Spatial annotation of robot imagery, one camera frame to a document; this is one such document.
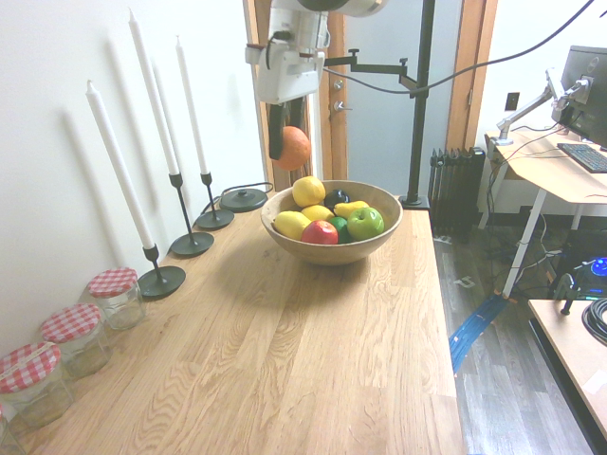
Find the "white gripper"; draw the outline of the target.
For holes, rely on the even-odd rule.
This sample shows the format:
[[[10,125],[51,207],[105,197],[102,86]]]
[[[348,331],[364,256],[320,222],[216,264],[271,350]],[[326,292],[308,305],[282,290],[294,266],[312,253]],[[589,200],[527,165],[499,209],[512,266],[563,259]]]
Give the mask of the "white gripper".
[[[289,101],[288,125],[301,129],[304,117],[304,96],[315,93],[322,78],[325,60],[323,51],[303,57],[286,45],[266,47],[259,59],[256,95],[269,105],[269,157],[279,160],[284,148],[286,108]]]

